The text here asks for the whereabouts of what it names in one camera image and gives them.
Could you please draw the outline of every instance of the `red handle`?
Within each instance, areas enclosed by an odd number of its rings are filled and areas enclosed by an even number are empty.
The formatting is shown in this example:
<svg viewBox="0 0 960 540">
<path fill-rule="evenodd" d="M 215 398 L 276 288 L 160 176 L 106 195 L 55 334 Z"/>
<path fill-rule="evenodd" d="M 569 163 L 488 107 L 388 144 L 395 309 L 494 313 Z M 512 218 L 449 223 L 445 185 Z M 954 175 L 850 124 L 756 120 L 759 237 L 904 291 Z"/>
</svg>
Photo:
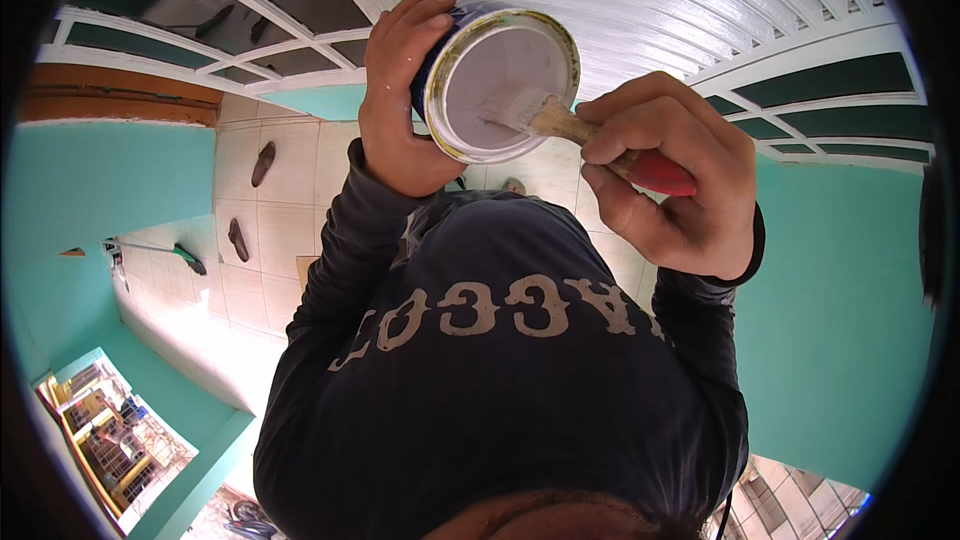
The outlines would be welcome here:
<svg viewBox="0 0 960 540">
<path fill-rule="evenodd" d="M 620 157 L 623 158 L 632 161 L 627 166 L 627 181 L 630 184 L 671 197 L 693 197 L 697 194 L 693 176 L 676 162 L 667 159 L 660 150 L 628 150 Z"/>
</svg>

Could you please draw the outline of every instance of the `floor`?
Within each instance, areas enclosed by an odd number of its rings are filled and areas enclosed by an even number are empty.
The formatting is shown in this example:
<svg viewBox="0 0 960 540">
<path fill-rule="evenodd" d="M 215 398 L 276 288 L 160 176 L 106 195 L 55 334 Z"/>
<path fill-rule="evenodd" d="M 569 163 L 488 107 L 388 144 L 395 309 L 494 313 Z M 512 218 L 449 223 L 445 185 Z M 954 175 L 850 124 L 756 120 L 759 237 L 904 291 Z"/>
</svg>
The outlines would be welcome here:
<svg viewBox="0 0 960 540">
<path fill-rule="evenodd" d="M 348 173 L 347 146 L 357 136 L 355 121 L 321 121 L 226 95 L 217 133 L 214 212 L 118 238 L 166 248 L 179 242 L 198 256 L 207 275 L 196 275 L 171 254 L 125 248 L 129 291 L 119 280 L 116 288 L 126 324 L 205 390 L 262 416 L 286 346 L 284 328 L 301 300 L 295 257 L 320 252 L 326 212 Z M 276 160 L 261 186 L 253 187 L 253 164 L 269 141 L 276 145 Z M 551 138 L 515 161 L 471 165 L 465 177 L 468 188 L 496 189 L 514 176 L 528 194 L 569 209 L 620 288 L 649 312 L 657 268 L 600 221 L 580 166 L 577 145 Z M 247 262 L 227 238 L 234 218 L 246 241 Z"/>
</svg>

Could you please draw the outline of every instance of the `green broom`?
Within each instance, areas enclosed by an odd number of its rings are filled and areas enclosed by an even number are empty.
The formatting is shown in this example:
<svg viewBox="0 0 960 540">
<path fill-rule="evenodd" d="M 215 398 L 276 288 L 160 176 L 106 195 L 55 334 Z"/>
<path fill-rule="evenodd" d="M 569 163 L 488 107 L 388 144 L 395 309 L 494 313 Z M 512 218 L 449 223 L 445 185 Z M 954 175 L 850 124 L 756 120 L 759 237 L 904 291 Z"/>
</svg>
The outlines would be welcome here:
<svg viewBox="0 0 960 540">
<path fill-rule="evenodd" d="M 129 244 L 127 242 L 120 242 L 115 239 L 109 239 L 103 241 L 105 244 L 116 245 L 116 246 L 129 246 L 130 248 L 142 248 L 143 250 L 151 250 L 157 253 L 173 253 L 179 257 L 182 257 L 186 261 L 186 265 L 191 270 L 194 270 L 197 275 L 207 275 L 207 268 L 204 267 L 204 264 L 200 262 L 199 258 L 194 257 L 186 248 L 180 246 L 180 243 L 174 244 L 173 250 L 168 250 L 166 248 L 157 248 L 155 246 L 143 246 L 141 244 Z"/>
</svg>

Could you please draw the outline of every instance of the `paintbrush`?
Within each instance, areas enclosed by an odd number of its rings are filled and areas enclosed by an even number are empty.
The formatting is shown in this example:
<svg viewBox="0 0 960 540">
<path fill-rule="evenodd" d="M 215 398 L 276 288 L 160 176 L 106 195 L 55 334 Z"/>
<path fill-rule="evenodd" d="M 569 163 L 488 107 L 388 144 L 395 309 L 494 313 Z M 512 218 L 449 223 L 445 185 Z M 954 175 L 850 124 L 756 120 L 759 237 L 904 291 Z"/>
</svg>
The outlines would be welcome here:
<svg viewBox="0 0 960 540">
<path fill-rule="evenodd" d="M 584 121 L 560 102 L 557 94 L 536 88 L 505 88 L 483 105 L 480 119 L 533 136 L 566 138 L 581 147 L 596 137 L 600 126 Z M 659 150 L 627 150 L 606 166 L 623 179 L 655 193 L 673 197 L 697 194 L 693 176 Z"/>
</svg>

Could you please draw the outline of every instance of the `wooden brush handle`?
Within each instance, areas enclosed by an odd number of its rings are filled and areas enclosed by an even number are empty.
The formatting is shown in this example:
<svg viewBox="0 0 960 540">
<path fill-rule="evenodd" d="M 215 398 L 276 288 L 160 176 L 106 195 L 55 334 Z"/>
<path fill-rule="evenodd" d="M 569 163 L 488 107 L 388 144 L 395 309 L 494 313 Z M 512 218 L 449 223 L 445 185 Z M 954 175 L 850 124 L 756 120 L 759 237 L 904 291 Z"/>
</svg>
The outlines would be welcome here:
<svg viewBox="0 0 960 540">
<path fill-rule="evenodd" d="M 600 125 L 584 121 L 570 113 L 556 96 L 551 96 L 530 122 L 531 131 L 540 136 L 566 138 L 581 147 L 593 140 Z M 697 194 L 693 176 L 660 150 L 628 149 L 608 162 L 606 167 L 623 179 L 655 193 L 671 197 L 692 197 Z"/>
</svg>

